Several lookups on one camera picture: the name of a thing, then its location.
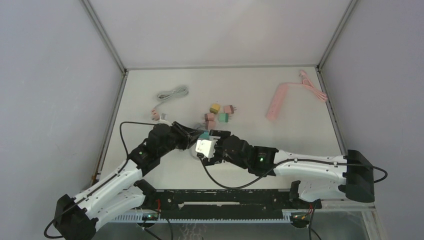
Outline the pink USB charger plug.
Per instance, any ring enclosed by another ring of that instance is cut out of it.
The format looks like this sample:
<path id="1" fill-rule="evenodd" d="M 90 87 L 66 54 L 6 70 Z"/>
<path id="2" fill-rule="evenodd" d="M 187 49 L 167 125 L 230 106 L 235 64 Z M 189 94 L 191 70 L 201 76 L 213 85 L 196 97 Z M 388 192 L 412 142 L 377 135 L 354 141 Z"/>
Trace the pink USB charger plug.
<path id="1" fill-rule="evenodd" d="M 153 121 L 159 121 L 160 120 L 161 115 L 156 111 L 156 109 L 152 109 L 150 111 L 150 113 L 151 113 L 151 119 Z"/>

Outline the green charger plug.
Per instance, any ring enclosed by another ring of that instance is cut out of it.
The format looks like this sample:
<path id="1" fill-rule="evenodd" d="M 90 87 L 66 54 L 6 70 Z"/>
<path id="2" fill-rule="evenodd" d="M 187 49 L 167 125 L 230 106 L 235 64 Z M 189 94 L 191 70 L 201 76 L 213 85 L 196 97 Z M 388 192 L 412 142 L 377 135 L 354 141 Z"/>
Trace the green charger plug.
<path id="1" fill-rule="evenodd" d="M 228 123 L 230 119 L 231 115 L 229 113 L 222 112 L 218 115 L 218 121 L 220 123 Z"/>

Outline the pink power strip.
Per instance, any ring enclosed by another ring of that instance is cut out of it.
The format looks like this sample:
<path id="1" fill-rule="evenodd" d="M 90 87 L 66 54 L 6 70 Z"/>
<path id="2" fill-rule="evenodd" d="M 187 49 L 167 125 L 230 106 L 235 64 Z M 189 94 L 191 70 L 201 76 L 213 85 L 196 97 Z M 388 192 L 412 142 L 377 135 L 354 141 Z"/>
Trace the pink power strip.
<path id="1" fill-rule="evenodd" d="M 266 113 L 266 118 L 269 121 L 275 121 L 278 118 L 288 90 L 289 85 L 287 83 L 282 83 L 277 87 Z"/>

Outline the teal charger plug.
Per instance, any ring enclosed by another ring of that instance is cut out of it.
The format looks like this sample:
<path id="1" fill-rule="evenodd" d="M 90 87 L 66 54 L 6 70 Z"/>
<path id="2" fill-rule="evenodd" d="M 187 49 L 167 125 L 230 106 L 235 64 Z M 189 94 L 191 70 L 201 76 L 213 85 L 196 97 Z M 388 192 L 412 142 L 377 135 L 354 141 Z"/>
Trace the teal charger plug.
<path id="1" fill-rule="evenodd" d="M 198 138 L 199 140 L 209 140 L 210 139 L 210 135 L 209 135 L 209 132 L 204 132 L 204 133 L 202 133 L 200 136 L 199 136 L 199 138 Z"/>

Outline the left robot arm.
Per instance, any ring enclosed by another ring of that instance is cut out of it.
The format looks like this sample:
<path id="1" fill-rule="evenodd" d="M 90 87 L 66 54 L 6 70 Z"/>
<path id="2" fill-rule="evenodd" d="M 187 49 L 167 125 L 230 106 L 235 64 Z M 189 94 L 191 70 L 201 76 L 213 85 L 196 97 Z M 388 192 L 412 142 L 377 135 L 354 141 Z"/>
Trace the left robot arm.
<path id="1" fill-rule="evenodd" d="M 203 130 L 178 122 L 152 125 L 148 136 L 105 179 L 70 197 L 58 199 L 53 219 L 44 229 L 47 239 L 91 240 L 109 221 L 142 206 L 153 207 L 157 196 L 139 185 L 161 158 L 173 150 L 188 150 Z"/>

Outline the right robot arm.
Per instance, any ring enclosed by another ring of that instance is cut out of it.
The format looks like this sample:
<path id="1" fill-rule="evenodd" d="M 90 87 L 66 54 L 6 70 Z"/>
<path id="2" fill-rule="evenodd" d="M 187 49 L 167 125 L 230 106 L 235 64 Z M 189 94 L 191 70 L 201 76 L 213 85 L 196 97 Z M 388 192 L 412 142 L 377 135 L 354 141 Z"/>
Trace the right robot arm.
<path id="1" fill-rule="evenodd" d="M 197 140 L 195 152 L 204 167 L 230 163 L 257 176 L 241 189 L 267 176 L 293 178 L 289 203 L 295 208 L 317 200 L 373 203 L 375 184 L 388 177 L 385 169 L 372 165 L 357 150 L 337 156 L 296 154 L 251 145 L 229 131 L 212 130 L 208 139 Z"/>

